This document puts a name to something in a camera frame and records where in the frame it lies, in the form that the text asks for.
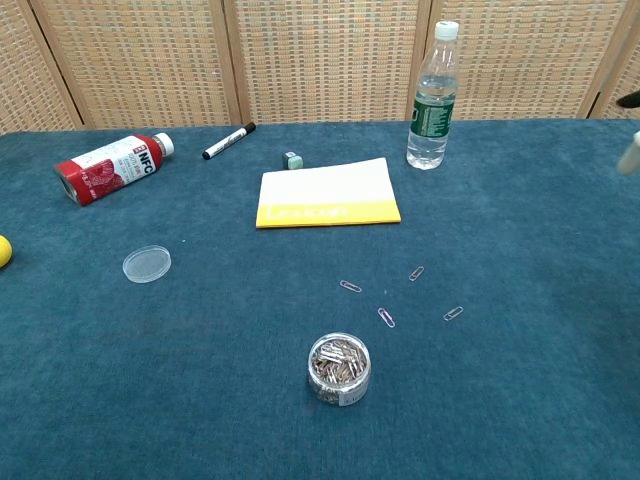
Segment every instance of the green eraser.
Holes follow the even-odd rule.
[[[285,170],[297,170],[304,166],[302,157],[294,152],[286,152],[282,154],[282,168]]]

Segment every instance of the plastic bottle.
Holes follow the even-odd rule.
[[[131,135],[55,166],[67,195],[87,205],[155,172],[173,153],[166,133]]]
[[[442,163],[458,91],[456,39],[458,24],[436,24],[435,42],[420,68],[409,130],[407,162],[422,170]]]

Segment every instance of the water bottle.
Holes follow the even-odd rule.
[[[407,145],[407,162],[415,168],[436,168],[444,157],[458,91],[457,38],[456,22],[438,22],[435,43],[420,67]]]

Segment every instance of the notebook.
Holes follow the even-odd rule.
[[[397,222],[386,158],[262,175],[257,228]]]

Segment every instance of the paper clip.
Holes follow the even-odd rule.
[[[454,318],[456,318],[458,315],[460,315],[462,312],[464,312],[464,308],[462,307],[456,307],[453,310],[449,310],[447,313],[444,314],[444,318],[445,321],[449,321],[449,320],[453,320]]]
[[[389,328],[393,328],[396,326],[396,322],[393,321],[393,318],[391,318],[389,312],[387,312],[384,308],[378,309],[378,315],[380,315],[380,317],[384,320],[384,323],[386,323]]]
[[[411,280],[412,282],[415,282],[418,279],[418,277],[422,275],[422,272],[424,272],[424,267],[420,265],[411,273],[411,275],[409,275],[409,280]]]
[[[351,290],[352,292],[362,292],[362,289],[359,286],[354,285],[351,282],[347,282],[346,280],[340,280],[340,286],[346,288],[347,290]]]

